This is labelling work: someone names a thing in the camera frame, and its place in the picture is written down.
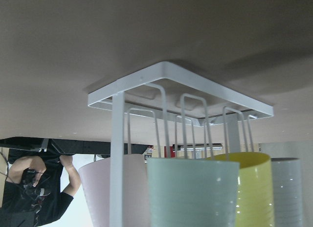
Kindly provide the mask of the green cup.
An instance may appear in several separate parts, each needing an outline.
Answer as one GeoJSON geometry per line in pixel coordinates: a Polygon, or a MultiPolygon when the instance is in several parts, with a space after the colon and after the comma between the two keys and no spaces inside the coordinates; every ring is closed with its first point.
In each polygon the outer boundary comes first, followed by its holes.
{"type": "Polygon", "coordinates": [[[233,227],[239,163],[205,159],[147,161],[153,227],[233,227]]]}

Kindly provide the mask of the white cup rack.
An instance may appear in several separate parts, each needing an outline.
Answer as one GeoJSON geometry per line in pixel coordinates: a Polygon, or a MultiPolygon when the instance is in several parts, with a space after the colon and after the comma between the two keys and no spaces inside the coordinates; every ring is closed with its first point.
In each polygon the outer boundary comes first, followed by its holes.
{"type": "Polygon", "coordinates": [[[273,107],[192,73],[170,62],[160,62],[122,77],[88,96],[88,105],[112,111],[110,164],[110,226],[125,227],[124,141],[131,127],[152,117],[159,124],[154,139],[170,147],[173,134],[184,145],[212,144],[212,126],[224,124],[228,137],[238,136],[238,121],[251,115],[273,116],[273,107]]]}

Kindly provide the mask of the pink cup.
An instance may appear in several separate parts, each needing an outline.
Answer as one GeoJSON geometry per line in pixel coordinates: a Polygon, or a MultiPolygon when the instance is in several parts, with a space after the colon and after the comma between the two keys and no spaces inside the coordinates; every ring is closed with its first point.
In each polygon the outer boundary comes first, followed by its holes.
{"type": "MultiPolygon", "coordinates": [[[[110,225],[110,159],[101,159],[79,169],[82,186],[95,227],[110,225]]],[[[144,156],[124,156],[124,207],[126,227],[149,227],[148,178],[144,156]]]]}

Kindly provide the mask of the yellow cup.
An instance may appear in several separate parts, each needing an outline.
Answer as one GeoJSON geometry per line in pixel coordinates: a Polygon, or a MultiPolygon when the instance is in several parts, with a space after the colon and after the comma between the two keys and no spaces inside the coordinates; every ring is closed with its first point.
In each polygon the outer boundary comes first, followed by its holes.
{"type": "Polygon", "coordinates": [[[216,160],[240,164],[236,227],[273,227],[274,200],[270,156],[259,152],[220,154],[216,160]]]}

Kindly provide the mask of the pale grey cup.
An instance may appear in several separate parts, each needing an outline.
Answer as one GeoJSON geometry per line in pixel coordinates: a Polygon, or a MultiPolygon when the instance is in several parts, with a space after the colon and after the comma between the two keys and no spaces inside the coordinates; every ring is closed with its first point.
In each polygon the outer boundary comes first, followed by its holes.
{"type": "Polygon", "coordinates": [[[298,158],[272,158],[274,218],[277,227],[303,226],[302,173],[298,158]]]}

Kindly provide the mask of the person in black shirt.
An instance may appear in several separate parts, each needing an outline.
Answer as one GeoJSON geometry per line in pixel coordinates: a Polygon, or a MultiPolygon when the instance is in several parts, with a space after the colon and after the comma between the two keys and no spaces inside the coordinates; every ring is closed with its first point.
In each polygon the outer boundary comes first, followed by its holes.
{"type": "Polygon", "coordinates": [[[59,220],[81,185],[73,157],[22,155],[9,163],[0,225],[42,227],[59,220]]]}

